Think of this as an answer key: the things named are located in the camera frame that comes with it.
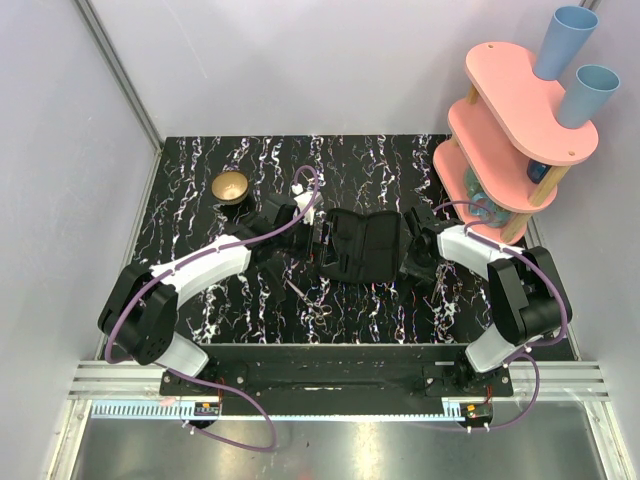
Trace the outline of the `black hair comb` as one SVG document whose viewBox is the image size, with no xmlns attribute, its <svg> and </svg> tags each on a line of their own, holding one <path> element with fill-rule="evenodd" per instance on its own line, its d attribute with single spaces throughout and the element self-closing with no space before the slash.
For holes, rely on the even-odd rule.
<svg viewBox="0 0 640 480">
<path fill-rule="evenodd" d="M 274 301 L 277 304 L 284 302 L 286 300 L 286 291 L 282 283 L 281 274 L 276 266 L 271 262 L 262 262 L 258 265 L 258 271 L 266 279 Z"/>
</svg>

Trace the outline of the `black zip tool case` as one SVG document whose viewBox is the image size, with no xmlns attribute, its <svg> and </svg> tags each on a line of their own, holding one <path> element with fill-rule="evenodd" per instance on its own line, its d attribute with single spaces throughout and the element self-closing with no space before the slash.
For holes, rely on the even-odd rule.
<svg viewBox="0 0 640 480">
<path fill-rule="evenodd" d="M 316 258 L 317 272 L 350 284 L 392 282 L 398 271 L 401 216 L 367 215 L 341 208 L 326 212 Z"/>
</svg>

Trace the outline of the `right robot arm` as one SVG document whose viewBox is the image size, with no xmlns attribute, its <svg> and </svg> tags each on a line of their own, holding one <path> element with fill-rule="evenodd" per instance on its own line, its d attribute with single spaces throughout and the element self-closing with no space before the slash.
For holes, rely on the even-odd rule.
<svg viewBox="0 0 640 480">
<path fill-rule="evenodd" d="M 411 243 L 400 272 L 416 285 L 434 285 L 446 261 L 481 276 L 489 286 L 492 324 L 454 361 L 447 379 L 466 396 L 546 335 L 566 334 L 572 310 L 554 260 L 543 247 L 521 249 L 481 235 L 459 220 L 440 220 L 427 205 L 404 214 Z"/>
</svg>

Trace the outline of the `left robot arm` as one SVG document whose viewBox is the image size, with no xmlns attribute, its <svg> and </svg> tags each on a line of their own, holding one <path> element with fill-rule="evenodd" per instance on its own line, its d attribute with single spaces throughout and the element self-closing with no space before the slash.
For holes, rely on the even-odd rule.
<svg viewBox="0 0 640 480">
<path fill-rule="evenodd" d="M 98 328 L 140 365 L 156 363 L 181 373 L 181 384 L 196 396 L 215 386 L 209 356 L 175 331 L 178 310 L 201 291 L 267 262 L 281 251 L 308 255 L 314 207 L 311 192 L 293 198 L 273 194 L 260 212 L 230 225 L 211 244 L 153 267 L 131 263 L 120 273 L 98 318 Z"/>
</svg>

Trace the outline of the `silver scissors on right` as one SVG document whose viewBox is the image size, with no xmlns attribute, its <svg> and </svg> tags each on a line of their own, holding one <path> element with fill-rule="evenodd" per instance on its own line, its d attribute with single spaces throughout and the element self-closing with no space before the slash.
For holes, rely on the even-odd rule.
<svg viewBox="0 0 640 480">
<path fill-rule="evenodd" d="M 434 289 L 433 289 L 431 300 L 430 300 L 430 304 L 432 306 L 434 306 L 437 303 L 438 298 L 441 296 L 447 269 L 448 269 L 448 266 L 446 263 L 440 264 L 436 269 L 436 281 L 434 284 Z"/>
</svg>

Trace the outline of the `silver scissors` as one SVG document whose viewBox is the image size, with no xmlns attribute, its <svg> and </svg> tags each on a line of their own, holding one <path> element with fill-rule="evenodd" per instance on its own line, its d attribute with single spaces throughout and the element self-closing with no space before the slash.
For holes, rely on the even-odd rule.
<svg viewBox="0 0 640 480">
<path fill-rule="evenodd" d="M 313 321 L 316 324 L 325 325 L 327 317 L 330 316 L 333 312 L 332 307 L 330 305 L 321 303 L 320 301 L 312 300 L 291 280 L 287 280 L 286 284 L 307 307 L 307 310 Z"/>
<path fill-rule="evenodd" d="M 441 296 L 447 269 L 448 269 L 448 266 L 446 263 L 440 264 L 436 269 L 436 281 L 434 284 L 434 289 L 433 289 L 431 300 L 430 300 L 430 304 L 432 306 L 434 306 L 437 303 L 438 298 Z"/>
</svg>

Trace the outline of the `silver scissors near centre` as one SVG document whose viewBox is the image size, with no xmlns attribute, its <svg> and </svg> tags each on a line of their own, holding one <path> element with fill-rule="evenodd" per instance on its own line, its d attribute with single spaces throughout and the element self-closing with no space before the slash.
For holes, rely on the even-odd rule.
<svg viewBox="0 0 640 480">
<path fill-rule="evenodd" d="M 287 280 L 286 284 L 307 307 L 307 310 L 313 321 L 316 324 L 325 325 L 327 317 L 330 316 L 333 312 L 332 307 L 330 305 L 321 303 L 320 301 L 312 300 L 291 280 Z"/>
</svg>

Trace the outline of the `teal patterned mug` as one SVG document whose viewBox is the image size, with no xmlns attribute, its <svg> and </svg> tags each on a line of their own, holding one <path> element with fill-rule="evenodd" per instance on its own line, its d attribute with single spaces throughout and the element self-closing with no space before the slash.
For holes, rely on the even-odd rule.
<svg viewBox="0 0 640 480">
<path fill-rule="evenodd" d="M 509 222 L 512 213 L 489 198 L 470 167 L 464 173 L 463 182 L 468 199 L 474 203 L 469 207 L 471 215 L 479 217 L 493 228 L 502 228 Z"/>
</svg>

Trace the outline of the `bronze bowl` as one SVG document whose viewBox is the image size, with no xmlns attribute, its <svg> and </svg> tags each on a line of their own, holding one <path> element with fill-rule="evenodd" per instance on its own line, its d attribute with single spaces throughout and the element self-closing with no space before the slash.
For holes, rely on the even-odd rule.
<svg viewBox="0 0 640 480">
<path fill-rule="evenodd" d="M 249 179 L 240 171 L 222 172 L 213 179 L 211 192 L 223 205 L 239 204 L 249 193 Z"/>
</svg>

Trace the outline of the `pink three-tier shelf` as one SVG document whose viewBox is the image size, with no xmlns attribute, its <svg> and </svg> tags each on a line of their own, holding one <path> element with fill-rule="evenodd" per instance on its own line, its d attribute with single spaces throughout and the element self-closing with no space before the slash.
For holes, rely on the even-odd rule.
<svg viewBox="0 0 640 480">
<path fill-rule="evenodd" d="M 447 114 L 451 139 L 435 150 L 433 164 L 456 213 L 473 221 L 463 177 L 470 167 L 486 194 L 512 213 L 502 228 L 487 225 L 478 232 L 507 244 L 526 233 L 531 216 L 556 198 L 567 171 L 596 150 L 599 134 L 592 122 L 581 128 L 561 126 L 555 111 L 565 90 L 558 81 L 533 73 L 535 55 L 509 42 L 490 41 L 469 50 L 465 72 L 471 82 L 467 96 Z M 527 176 L 529 160 L 549 165 L 539 184 Z"/>
</svg>

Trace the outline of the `dark blue cup on shelf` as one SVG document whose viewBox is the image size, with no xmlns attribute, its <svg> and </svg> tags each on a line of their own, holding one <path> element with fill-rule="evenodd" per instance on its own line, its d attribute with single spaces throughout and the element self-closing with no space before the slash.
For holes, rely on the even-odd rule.
<svg viewBox="0 0 640 480">
<path fill-rule="evenodd" d="M 549 165 L 530 159 L 527 166 L 527 176 L 534 184 L 539 184 L 549 169 Z"/>
</svg>

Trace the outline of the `blue cup lower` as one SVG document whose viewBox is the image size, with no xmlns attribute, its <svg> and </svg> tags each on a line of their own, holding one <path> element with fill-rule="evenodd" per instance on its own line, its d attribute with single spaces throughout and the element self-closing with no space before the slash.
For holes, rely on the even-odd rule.
<svg viewBox="0 0 640 480">
<path fill-rule="evenodd" d="M 578 129 L 589 122 L 620 87 L 619 76 L 611 69 L 595 64 L 576 70 L 575 80 L 565 91 L 556 110 L 557 122 Z"/>
</svg>

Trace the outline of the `blue cup upper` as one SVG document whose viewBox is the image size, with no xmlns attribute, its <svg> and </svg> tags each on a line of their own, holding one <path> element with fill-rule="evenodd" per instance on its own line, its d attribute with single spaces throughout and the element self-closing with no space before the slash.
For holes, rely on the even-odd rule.
<svg viewBox="0 0 640 480">
<path fill-rule="evenodd" d="M 558 80 L 599 25 L 595 12 L 581 6 L 558 8 L 549 23 L 533 73 L 545 81 Z"/>
</svg>

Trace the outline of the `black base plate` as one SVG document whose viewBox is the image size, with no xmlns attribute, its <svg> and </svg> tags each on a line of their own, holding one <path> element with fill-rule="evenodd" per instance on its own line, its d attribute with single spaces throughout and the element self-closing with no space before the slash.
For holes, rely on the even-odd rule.
<svg viewBox="0 0 640 480">
<path fill-rule="evenodd" d="M 475 373 L 457 344 L 214 344 L 201 379 L 257 394 L 392 388 L 427 396 L 513 395 L 510 372 Z"/>
</svg>

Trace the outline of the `aluminium rail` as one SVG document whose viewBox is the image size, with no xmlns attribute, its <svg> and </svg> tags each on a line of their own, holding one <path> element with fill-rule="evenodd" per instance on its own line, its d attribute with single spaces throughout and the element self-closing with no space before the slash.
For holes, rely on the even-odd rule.
<svg viewBox="0 0 640 480">
<path fill-rule="evenodd" d="M 506 391 L 492 389 L 495 402 L 530 397 L 539 387 L 540 401 L 606 402 L 609 392 L 601 369 L 588 361 L 541 361 L 540 379 L 527 361 L 516 361 L 509 368 Z M 83 361 L 78 366 L 69 396 L 71 398 L 144 399 L 161 395 L 161 386 L 170 377 L 160 367 L 136 366 L 132 362 L 109 365 L 103 361 Z"/>
</svg>

